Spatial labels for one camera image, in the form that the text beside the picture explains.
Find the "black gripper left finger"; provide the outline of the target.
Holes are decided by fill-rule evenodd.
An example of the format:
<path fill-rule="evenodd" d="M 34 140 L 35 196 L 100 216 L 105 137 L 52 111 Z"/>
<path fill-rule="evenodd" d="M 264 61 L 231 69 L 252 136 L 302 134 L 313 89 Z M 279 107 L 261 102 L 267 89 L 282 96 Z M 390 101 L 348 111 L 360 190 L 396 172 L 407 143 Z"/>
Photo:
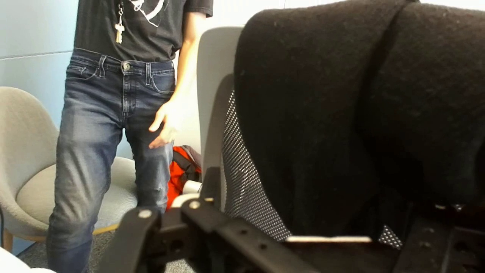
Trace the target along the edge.
<path fill-rule="evenodd" d="M 163 273 L 185 260 L 205 273 L 317 273 L 317 269 L 243 219 L 201 199 L 161 214 L 129 211 L 99 265 L 100 273 Z"/>

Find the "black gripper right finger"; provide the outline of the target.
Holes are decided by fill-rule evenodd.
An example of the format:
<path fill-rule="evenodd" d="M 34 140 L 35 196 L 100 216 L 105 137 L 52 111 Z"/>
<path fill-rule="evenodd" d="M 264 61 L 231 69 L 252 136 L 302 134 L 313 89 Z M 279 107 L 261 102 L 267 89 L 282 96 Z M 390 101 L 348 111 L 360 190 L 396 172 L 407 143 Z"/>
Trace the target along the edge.
<path fill-rule="evenodd" d="M 484 210 L 417 207 L 393 273 L 485 273 Z"/>

